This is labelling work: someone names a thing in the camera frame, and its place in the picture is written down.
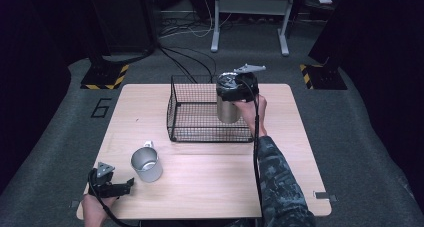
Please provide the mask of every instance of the black wire basket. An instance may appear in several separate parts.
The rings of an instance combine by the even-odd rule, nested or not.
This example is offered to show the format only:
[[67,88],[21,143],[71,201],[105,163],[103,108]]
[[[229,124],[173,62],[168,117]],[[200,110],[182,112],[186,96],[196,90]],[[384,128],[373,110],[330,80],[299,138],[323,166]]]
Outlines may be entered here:
[[243,117],[232,124],[218,119],[216,76],[172,76],[166,123],[173,142],[253,141]]

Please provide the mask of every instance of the stainless steel mug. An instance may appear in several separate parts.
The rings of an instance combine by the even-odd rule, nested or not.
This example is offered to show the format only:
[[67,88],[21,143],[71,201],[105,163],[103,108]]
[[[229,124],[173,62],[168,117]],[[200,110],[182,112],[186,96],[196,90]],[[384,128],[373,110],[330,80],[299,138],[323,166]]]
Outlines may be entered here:
[[163,169],[159,156],[153,147],[153,141],[146,141],[131,157],[131,166],[144,182],[153,182],[159,179]]
[[232,124],[240,119],[241,112],[233,103],[223,101],[220,96],[216,98],[218,119],[226,124]]

